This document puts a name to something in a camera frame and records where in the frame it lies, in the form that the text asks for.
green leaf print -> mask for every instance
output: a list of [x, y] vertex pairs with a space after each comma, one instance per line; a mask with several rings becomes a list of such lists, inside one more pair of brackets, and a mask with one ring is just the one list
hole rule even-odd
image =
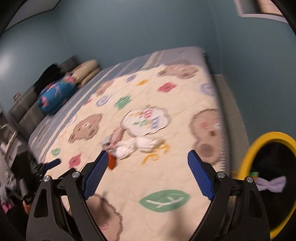
[[189, 199], [190, 195], [183, 191], [162, 190], [142, 198], [139, 203], [152, 211], [164, 213], [183, 206]]
[[119, 110], [123, 109], [129, 102], [131, 102], [131, 96], [127, 95], [124, 97], [121, 97], [116, 103], [115, 103], [115, 107], [117, 107]]
[[57, 156], [60, 152], [61, 152], [61, 148], [58, 148], [58, 147], [52, 150], [52, 154], [54, 156]]

lavender bow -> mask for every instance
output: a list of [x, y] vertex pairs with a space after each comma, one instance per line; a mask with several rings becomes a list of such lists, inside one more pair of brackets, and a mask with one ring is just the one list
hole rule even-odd
[[280, 193], [284, 190], [286, 186], [286, 181], [287, 179], [285, 176], [277, 177], [270, 181], [258, 177], [257, 180], [255, 180], [255, 183], [257, 185], [259, 192], [269, 190], [274, 193]]

metal screw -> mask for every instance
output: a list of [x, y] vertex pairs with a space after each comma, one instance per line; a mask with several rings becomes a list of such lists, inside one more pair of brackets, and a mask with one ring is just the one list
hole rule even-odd
[[253, 180], [253, 178], [251, 178], [251, 177], [247, 177], [247, 182], [248, 183], [252, 183], [254, 180]]
[[223, 173], [223, 172], [217, 172], [217, 176], [219, 178], [224, 178], [225, 177], [225, 173]]
[[73, 172], [72, 173], [73, 178], [77, 178], [77, 177], [79, 177], [79, 175], [80, 175], [80, 172]]
[[50, 180], [50, 176], [45, 176], [44, 178], [43, 178], [43, 181], [45, 181], [45, 182], [48, 182]]

gray upholstered headboard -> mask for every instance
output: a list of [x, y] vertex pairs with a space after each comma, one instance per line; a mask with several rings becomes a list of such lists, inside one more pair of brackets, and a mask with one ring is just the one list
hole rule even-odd
[[[59, 65], [63, 73], [70, 72], [79, 65], [79, 61], [75, 56], [67, 59]], [[30, 135], [44, 119], [45, 114], [38, 107], [38, 95], [31, 86], [24, 94], [22, 94], [9, 110], [9, 115], [18, 130], [29, 139]]]

pillow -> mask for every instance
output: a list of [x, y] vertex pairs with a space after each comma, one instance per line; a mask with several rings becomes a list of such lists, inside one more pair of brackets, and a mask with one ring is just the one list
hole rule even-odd
[[39, 96], [38, 106], [40, 110], [47, 115], [52, 115], [53, 110], [56, 113], [62, 107], [61, 103], [69, 98], [74, 89], [75, 80], [70, 75], [66, 75], [56, 83], [46, 87]]
[[90, 74], [96, 67], [98, 63], [96, 60], [89, 60], [79, 65], [72, 71], [72, 77], [76, 80], [76, 83], [80, 83], [88, 74]]
[[85, 86], [86, 83], [99, 72], [100, 72], [100, 68], [99, 67], [95, 68], [89, 75], [87, 75], [83, 80], [81, 80], [81, 82], [79, 83], [79, 87]]

